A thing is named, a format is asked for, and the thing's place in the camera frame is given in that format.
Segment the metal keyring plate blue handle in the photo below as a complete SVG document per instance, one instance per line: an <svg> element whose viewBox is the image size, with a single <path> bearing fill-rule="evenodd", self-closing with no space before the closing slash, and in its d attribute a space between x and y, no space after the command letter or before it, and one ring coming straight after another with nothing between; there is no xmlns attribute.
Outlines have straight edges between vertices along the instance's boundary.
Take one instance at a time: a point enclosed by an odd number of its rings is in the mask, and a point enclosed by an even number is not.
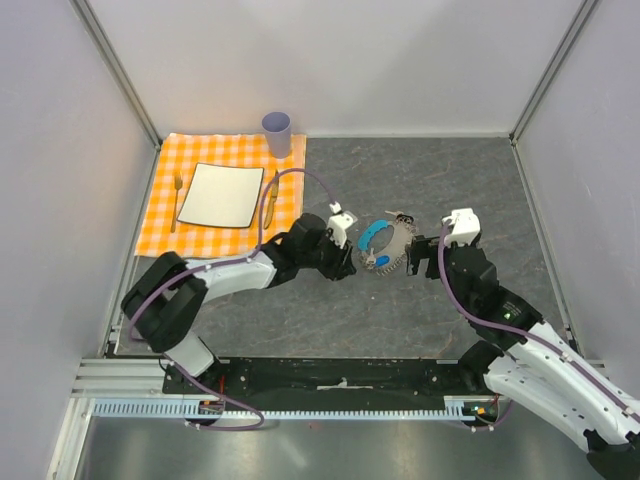
<svg viewBox="0 0 640 480"><path fill-rule="evenodd" d="M382 255L387 255L390 257L390 262L387 265L381 267L375 266L372 269L367 269L363 265L366 270L374 272L379 276L387 275L406 260L406 247L411 244L418 231L415 225L415 219L413 223L405 223L396 220L396 217L398 215L405 213L401 211L387 211L387 214L392 216L392 219L379 219L374 221L360 235L357 241L358 256L362 265L363 263L361 260L361 255L364 251L370 251L371 249L373 249L376 258ZM376 250L372 246L372 241L376 235L386 229L392 230L391 238L381 250Z"/></svg>

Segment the blue key tag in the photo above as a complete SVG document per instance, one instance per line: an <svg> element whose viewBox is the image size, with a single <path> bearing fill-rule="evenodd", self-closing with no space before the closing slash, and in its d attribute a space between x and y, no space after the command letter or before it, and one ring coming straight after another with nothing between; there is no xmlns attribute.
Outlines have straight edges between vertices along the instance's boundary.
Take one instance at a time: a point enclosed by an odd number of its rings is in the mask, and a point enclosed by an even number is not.
<svg viewBox="0 0 640 480"><path fill-rule="evenodd" d="M390 262L390 257L387 255L382 255L376 258L375 266L381 267L387 265Z"/></svg>

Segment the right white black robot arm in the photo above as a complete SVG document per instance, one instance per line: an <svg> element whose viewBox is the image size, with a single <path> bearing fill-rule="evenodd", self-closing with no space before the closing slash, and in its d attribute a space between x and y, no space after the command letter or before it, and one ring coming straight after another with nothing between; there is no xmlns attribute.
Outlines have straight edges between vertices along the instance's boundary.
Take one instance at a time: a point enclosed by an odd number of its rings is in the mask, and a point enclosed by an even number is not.
<svg viewBox="0 0 640 480"><path fill-rule="evenodd" d="M476 243L445 246L418 236L407 247L407 270L422 261L426 277L447 296L480 340L465 354L458 381L467 392L486 388L553 425L605 479L639 476L639 401L585 360L521 296L498 280Z"/></svg>

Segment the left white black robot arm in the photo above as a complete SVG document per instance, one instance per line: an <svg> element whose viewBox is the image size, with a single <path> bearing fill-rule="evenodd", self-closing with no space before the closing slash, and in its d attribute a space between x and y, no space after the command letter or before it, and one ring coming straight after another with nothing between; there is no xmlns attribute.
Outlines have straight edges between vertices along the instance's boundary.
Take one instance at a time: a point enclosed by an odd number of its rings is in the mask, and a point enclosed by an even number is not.
<svg viewBox="0 0 640 480"><path fill-rule="evenodd" d="M255 252L222 259L181 258L169 251L158 257L121 301L121 310L153 352L185 371L185 382L208 393L219 382L217 358L193 331L202 305L247 290L289 282L303 269L328 280L356 273L347 230L356 217L347 211L324 221L304 213Z"/></svg>

